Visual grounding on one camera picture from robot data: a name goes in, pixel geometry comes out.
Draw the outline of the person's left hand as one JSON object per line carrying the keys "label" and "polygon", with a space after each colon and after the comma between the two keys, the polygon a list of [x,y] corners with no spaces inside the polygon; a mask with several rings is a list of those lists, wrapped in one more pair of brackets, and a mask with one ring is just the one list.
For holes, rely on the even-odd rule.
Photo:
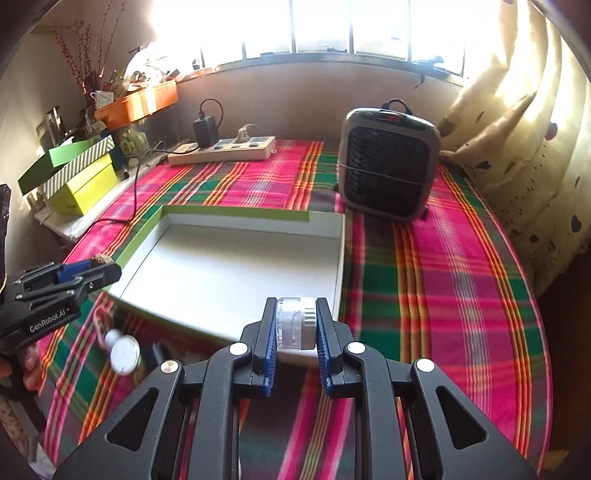
{"label": "person's left hand", "polygon": [[[37,343],[27,347],[23,360],[23,383],[28,391],[37,391],[41,385],[41,360],[40,349]],[[4,358],[0,360],[0,377],[7,378],[12,373],[12,368]]]}

